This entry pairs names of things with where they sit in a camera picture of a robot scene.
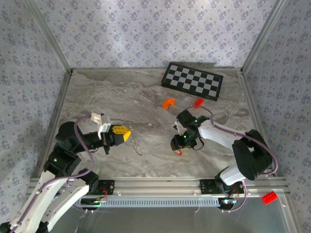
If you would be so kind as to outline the silver keyring with chain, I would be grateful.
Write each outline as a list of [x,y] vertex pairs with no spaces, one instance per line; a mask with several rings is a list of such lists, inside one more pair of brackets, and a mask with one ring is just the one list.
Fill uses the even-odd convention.
[[132,148],[133,148],[133,150],[134,150],[136,155],[142,156],[142,151],[141,151],[139,142],[136,139],[135,132],[134,132],[134,130],[133,130],[131,125],[128,125],[128,127],[131,130],[130,142],[131,142]]

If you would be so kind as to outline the black and white checkerboard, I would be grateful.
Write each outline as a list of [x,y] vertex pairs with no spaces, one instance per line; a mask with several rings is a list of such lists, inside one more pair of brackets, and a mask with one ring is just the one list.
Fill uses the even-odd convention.
[[223,78],[219,74],[171,62],[161,80],[161,86],[203,99],[217,101]]

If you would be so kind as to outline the small controller board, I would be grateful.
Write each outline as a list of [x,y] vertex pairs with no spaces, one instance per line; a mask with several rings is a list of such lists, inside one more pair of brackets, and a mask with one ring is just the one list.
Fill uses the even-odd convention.
[[84,198],[80,200],[80,205],[99,207],[102,204],[106,203],[106,201],[106,198]]
[[218,202],[221,206],[234,205],[237,200],[234,198],[218,198]]

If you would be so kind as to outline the sheet metal shelf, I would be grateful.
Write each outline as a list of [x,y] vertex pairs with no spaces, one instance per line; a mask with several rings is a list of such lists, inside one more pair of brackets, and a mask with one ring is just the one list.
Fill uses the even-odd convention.
[[298,233],[282,196],[265,205],[250,197],[228,213],[202,204],[191,207],[71,208],[51,233]]

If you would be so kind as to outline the red toy brick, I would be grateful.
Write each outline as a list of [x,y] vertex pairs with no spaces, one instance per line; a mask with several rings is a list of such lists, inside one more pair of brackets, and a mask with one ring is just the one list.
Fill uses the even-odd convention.
[[271,191],[268,194],[261,197],[261,200],[265,205],[268,205],[277,199],[278,199],[278,196],[277,196],[276,192],[274,192],[274,191]]

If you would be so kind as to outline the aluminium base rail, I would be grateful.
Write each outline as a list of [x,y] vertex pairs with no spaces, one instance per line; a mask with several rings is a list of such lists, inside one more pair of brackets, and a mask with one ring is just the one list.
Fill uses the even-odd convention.
[[[151,197],[227,197],[214,191],[201,192],[200,180],[195,177],[171,178],[113,178],[114,190],[109,198],[151,198]],[[277,195],[289,194],[286,179],[283,177],[260,177],[254,181],[246,180],[246,192],[236,197],[262,197],[271,191]]]

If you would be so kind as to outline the aluminium frame post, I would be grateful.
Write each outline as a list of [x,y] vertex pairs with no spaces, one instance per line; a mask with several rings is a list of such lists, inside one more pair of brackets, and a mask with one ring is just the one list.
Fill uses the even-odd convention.
[[263,48],[265,42],[267,41],[270,33],[275,27],[276,23],[281,17],[283,10],[288,4],[289,0],[276,0],[260,33],[258,34],[255,43],[253,44],[243,66],[241,67],[242,75],[246,75],[253,63],[255,62],[257,56],[259,55],[261,49]]
[[41,10],[39,9],[37,3],[35,0],[23,0],[29,9],[30,13],[34,17],[35,21],[37,22],[40,30],[42,31],[45,40],[49,44],[51,50],[56,55],[58,61],[60,62],[61,66],[64,68],[64,70],[68,73],[72,73],[72,68],[70,64],[68,63],[64,53],[62,52],[55,36],[53,35],[51,29],[48,26],[48,23],[46,19],[44,18],[44,15],[42,14]]

